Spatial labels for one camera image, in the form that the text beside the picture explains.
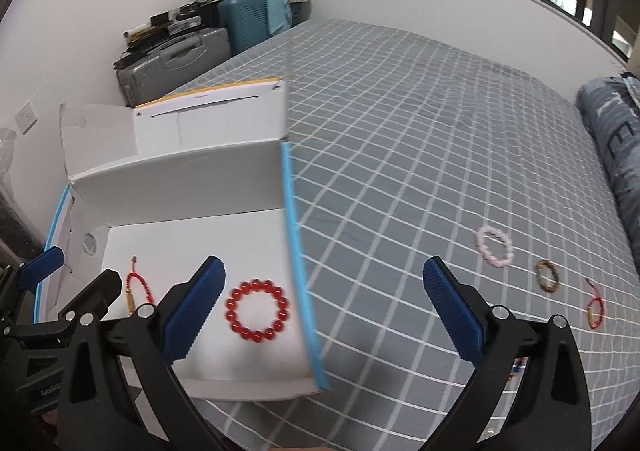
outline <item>wall socket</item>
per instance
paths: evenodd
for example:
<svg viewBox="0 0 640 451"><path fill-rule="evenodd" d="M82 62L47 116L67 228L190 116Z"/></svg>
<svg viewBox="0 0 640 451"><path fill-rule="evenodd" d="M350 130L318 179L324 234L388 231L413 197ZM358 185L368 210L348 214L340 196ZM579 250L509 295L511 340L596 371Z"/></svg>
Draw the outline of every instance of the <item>wall socket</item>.
<svg viewBox="0 0 640 451"><path fill-rule="evenodd" d="M31 127L33 127L36 121L36 114L33 113L33 108L31 108L31 101L28 100L22 109L15 114L15 122L18 124L18 128L24 135L31 129Z"/></svg>

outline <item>braided red cord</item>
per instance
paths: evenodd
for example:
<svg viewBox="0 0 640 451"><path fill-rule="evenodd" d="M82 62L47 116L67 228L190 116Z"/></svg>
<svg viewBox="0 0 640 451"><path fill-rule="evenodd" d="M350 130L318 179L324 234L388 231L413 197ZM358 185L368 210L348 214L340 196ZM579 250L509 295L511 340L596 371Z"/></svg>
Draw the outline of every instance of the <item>braided red cord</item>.
<svg viewBox="0 0 640 451"><path fill-rule="evenodd" d="M154 301L154 296L153 294L151 294L151 289L149 288L149 285L146 284L145 278L143 278L140 274L138 274L138 272L136 272L137 261L138 261L138 258L136 256L131 258L131 272L127 274L127 279L124 285L125 290L129 290L129 291L131 290L131 278L134 277L138 281L140 281L140 285L142 285L142 288L145 289L146 302L151 303L152 305L155 305L156 302Z"/></svg>
<svg viewBox="0 0 640 451"><path fill-rule="evenodd" d="M604 299L600 296L600 290L596 285L594 285L593 281L588 277L584 278L588 285L593 288L593 298L589 303L587 303L587 319L589 321L589 328L591 330L595 330L602 325L604 321L605 311L604 311ZM598 303L600 305L600 315L597 319L594 319L593 316L593 304Z"/></svg>

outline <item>box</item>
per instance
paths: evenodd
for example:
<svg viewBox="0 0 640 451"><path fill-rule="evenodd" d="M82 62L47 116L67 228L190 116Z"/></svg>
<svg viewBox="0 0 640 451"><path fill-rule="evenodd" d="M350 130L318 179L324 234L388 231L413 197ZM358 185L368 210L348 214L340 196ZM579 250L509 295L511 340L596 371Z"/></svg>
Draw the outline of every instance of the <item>box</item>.
<svg viewBox="0 0 640 451"><path fill-rule="evenodd" d="M325 388L305 266L296 227L286 82L226 84L144 104L63 105L60 124L69 187L47 246L65 265L36 294L34 320L52 320L104 269L124 279L131 258L159 302L207 256L219 257L226 284L186 359L174 371L192 397L274 401ZM229 328L226 299L242 281L271 279L290 300L273 341L245 341ZM137 305L142 287L132 282ZM271 295L239 304L241 322L273 322ZM123 294L105 319L128 315ZM127 380L139 386L130 362Z"/></svg>

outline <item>bed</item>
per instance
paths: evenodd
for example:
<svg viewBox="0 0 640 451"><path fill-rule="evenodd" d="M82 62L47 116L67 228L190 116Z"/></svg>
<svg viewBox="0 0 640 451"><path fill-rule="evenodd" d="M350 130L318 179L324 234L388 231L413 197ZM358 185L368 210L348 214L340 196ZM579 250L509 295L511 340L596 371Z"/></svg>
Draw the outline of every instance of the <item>bed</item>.
<svg viewBox="0 0 640 451"><path fill-rule="evenodd" d="M422 288L441 256L462 283L521 317L567 317L590 390L595 447L640 389L638 274L580 114L526 73L416 34L308 22L180 90L290 73L296 198L331 390L264 404L196 401L252 451L414 451L472 373ZM474 248L484 224L514 263ZM537 285L551 259L562 285ZM592 331L589 277L607 318ZM488 428L514 397L505 392Z"/></svg>

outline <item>red bead bracelet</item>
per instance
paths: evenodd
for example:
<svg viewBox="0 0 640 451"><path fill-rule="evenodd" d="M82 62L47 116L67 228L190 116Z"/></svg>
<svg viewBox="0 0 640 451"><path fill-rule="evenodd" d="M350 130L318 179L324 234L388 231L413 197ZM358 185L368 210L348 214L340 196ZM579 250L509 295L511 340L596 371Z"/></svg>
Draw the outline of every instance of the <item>red bead bracelet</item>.
<svg viewBox="0 0 640 451"><path fill-rule="evenodd" d="M238 320L238 302L242 299L243 295L260 291L271 294L276 300L276 305L278 306L276 319L271 323L269 328L265 328L264 330L249 330L249 328L243 326ZM266 339L267 341L273 340L276 333L282 332L284 329L284 322L289 319L289 310L287 310L288 306L289 300L284 297L284 290L281 287L275 287L273 281L269 279L266 279L265 281L254 279L251 283L243 281L238 288L234 288L231 291L231 297L226 300L225 318L230 322L229 326L233 332L240 334L242 339L261 343L263 339Z"/></svg>

